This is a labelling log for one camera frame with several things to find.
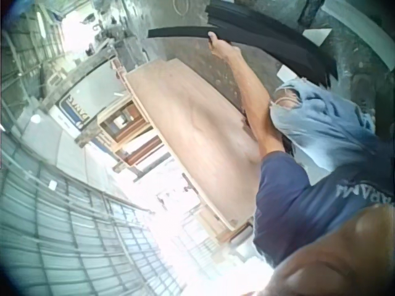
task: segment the concrete floor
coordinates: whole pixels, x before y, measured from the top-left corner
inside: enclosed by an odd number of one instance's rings
[[[302,32],[297,23],[306,0],[239,0],[250,8],[265,13],[291,28]],[[173,8],[175,3],[181,14]],[[146,39],[148,29],[177,25],[207,25],[204,12],[209,0],[116,0],[114,9],[128,19],[128,25],[136,35],[125,41],[128,52],[135,64],[145,62],[145,51],[149,60],[180,59],[200,74],[222,93],[236,108],[240,109],[238,88],[230,69],[218,58],[212,56],[204,39],[156,38]],[[387,23],[386,31],[394,36],[393,27]],[[322,45],[322,49],[338,62],[339,80],[333,81],[333,91],[350,98],[352,76],[356,73],[372,75],[377,89],[376,129],[382,137],[388,135],[388,128],[394,121],[394,77],[375,53],[351,30],[319,10],[311,28],[332,28],[332,32]],[[248,64],[264,82],[269,92],[281,85],[276,74],[281,64],[260,49],[240,45]]]

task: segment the plywood sheet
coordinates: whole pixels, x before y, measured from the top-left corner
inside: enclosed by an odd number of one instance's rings
[[[125,77],[202,198],[228,228],[244,224],[255,209],[259,151],[243,116],[177,59],[153,61]]]

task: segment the wooden furniture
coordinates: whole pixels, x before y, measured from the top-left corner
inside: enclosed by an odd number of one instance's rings
[[[230,230],[244,225],[255,209],[260,157],[243,115],[177,59],[155,60],[125,78],[199,195]]]

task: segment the black rubber strip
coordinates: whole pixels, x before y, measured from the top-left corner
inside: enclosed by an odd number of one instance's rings
[[[326,71],[338,79],[336,61],[332,57],[324,53],[311,40],[279,21],[246,7],[217,0],[211,1],[211,4],[206,7],[206,12],[209,13],[209,24],[212,24],[213,19],[220,20],[248,32],[283,41],[292,41],[290,43],[297,44],[315,56],[317,62],[324,65]]]
[[[306,77],[316,85],[330,86],[325,68],[320,63],[317,63],[314,56],[303,48],[297,47],[292,43],[284,42],[283,40],[266,38],[241,29],[233,31],[231,29],[215,27],[158,28],[149,30],[148,38],[197,37],[207,38],[208,40],[209,31],[213,31],[220,39],[258,47],[285,64],[300,77]]]
[[[297,22],[304,28],[310,28],[315,18],[315,15],[317,14],[318,10],[321,8],[324,2],[325,0],[307,0]]]

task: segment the metal grille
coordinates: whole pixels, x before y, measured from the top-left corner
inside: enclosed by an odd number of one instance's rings
[[[181,294],[144,225],[149,212],[64,175],[6,134],[1,140],[1,261],[22,292]]]

